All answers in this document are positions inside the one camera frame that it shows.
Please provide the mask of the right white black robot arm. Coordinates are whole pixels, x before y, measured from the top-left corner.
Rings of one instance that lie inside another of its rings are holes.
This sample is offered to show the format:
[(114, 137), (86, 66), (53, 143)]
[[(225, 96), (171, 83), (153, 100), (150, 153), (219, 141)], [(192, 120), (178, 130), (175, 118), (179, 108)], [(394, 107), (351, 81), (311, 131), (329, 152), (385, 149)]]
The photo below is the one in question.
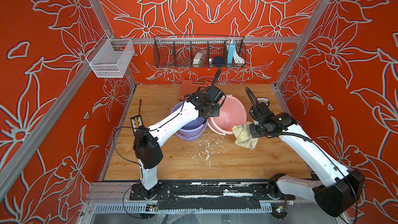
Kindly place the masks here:
[(339, 217), (362, 194), (365, 177), (332, 158), (287, 113), (261, 115), (250, 111), (254, 123), (250, 132), (254, 138), (280, 138), (288, 144), (315, 172), (317, 181), (294, 178), (284, 173), (274, 176), (278, 192), (318, 204), (328, 215)]

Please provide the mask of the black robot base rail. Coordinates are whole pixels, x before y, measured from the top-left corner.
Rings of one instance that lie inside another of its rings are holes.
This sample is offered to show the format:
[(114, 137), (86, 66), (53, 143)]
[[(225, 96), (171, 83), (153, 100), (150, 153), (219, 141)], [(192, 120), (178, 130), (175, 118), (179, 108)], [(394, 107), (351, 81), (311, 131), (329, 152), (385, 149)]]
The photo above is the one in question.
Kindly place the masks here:
[(283, 195), (268, 180), (160, 180), (154, 188), (136, 183), (128, 191), (130, 201), (155, 201), (160, 210), (261, 209), (261, 203), (289, 204), (292, 195)]

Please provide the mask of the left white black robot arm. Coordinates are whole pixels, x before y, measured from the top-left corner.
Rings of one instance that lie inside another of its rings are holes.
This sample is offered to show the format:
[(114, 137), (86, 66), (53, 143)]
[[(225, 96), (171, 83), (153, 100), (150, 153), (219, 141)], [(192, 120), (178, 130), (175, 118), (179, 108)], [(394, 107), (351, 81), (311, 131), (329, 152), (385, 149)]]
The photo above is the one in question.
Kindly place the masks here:
[(163, 159), (161, 147), (178, 130), (198, 118), (218, 117), (226, 95), (216, 89), (191, 94), (177, 111), (160, 122), (137, 129), (133, 149), (140, 165), (140, 186), (146, 191), (158, 184), (157, 166)]

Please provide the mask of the yellow stained cloth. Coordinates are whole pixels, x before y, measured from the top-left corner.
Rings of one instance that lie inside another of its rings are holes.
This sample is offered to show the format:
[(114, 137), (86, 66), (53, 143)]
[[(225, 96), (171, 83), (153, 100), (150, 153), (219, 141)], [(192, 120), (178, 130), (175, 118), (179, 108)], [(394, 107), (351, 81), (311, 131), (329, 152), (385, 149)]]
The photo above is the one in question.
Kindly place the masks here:
[(235, 145), (243, 148), (254, 150), (258, 143), (258, 138), (253, 138), (250, 132), (251, 122), (247, 121), (244, 124), (235, 125), (232, 132), (236, 138)]

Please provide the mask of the pink plastic bucket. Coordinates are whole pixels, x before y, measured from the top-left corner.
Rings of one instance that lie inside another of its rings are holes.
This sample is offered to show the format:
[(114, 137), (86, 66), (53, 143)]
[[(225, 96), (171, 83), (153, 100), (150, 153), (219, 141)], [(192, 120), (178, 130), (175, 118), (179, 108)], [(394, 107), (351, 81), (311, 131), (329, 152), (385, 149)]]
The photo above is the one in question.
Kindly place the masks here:
[(218, 117), (209, 117), (209, 128), (219, 135), (232, 135), (235, 126), (243, 125), (247, 111), (242, 102), (233, 95), (227, 95)]

